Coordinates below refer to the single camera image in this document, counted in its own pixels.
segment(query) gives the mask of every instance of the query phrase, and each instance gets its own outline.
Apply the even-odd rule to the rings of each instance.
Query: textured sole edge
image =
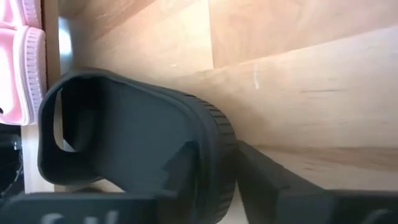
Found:
[[[33,111],[33,123],[37,123],[45,93],[45,71],[45,34],[42,30],[29,28],[25,39],[25,89],[29,92],[28,104],[29,109]]]
[[[233,152],[237,150],[238,140],[236,139],[234,129],[232,127],[232,124],[229,122],[228,118],[221,110],[219,110],[211,103],[193,95],[189,95],[182,92],[178,93],[183,94],[186,97],[189,97],[190,99],[195,100],[196,102],[202,104],[207,109],[211,117],[213,117],[218,127],[218,130],[222,136],[222,147],[223,147],[222,150],[224,151],[223,154],[224,155],[226,154],[226,156],[220,158],[221,160],[218,162],[219,169],[227,170],[228,172],[233,172],[232,167],[225,167],[225,166],[227,166],[228,163],[231,162],[229,156],[231,156]],[[219,185],[222,186],[222,188],[220,188],[219,201],[217,202],[216,210],[213,215],[214,220],[212,221],[212,223],[220,222],[227,214],[232,203],[232,199],[235,193],[235,186],[236,186],[236,179],[234,178],[233,174],[231,174],[231,177],[219,178],[218,180],[219,180]]]
[[[19,0],[26,25],[42,28],[41,0]]]
[[[14,40],[14,71],[22,110],[28,116],[21,125],[35,124],[46,87],[45,34],[21,27]]]

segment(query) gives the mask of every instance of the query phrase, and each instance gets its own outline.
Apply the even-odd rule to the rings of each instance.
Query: slide sandal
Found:
[[[76,152],[61,150],[54,139],[60,91],[64,138]],[[214,223],[228,211],[237,140],[225,115],[195,96],[106,70],[69,72],[46,94],[39,129],[39,170],[53,184],[105,178],[128,193],[178,197],[185,220]],[[170,207],[164,205],[166,213]]]
[[[36,123],[46,86],[44,32],[0,24],[0,62],[0,123]]]
[[[0,21],[13,27],[41,28],[40,0],[0,0]]]

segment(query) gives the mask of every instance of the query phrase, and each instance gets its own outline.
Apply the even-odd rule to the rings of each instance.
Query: light wood surface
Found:
[[[397,7],[90,0],[69,15],[77,66],[208,100],[240,139],[322,187],[398,190]],[[223,223],[247,223],[236,200]]]

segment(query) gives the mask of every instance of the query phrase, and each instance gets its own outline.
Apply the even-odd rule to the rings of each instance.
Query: wooden floor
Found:
[[[397,8],[90,0],[63,13],[78,66],[199,96],[240,139],[322,187],[398,190]]]

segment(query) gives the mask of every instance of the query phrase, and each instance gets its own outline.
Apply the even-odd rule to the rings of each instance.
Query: scratch mark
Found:
[[[260,85],[259,85],[259,80],[257,77],[257,70],[258,70],[258,64],[254,64],[254,70],[253,70],[254,86],[258,90],[258,89],[260,89]]]
[[[338,92],[346,91],[344,89],[329,89],[329,90],[302,90],[301,93],[323,93],[323,92]]]

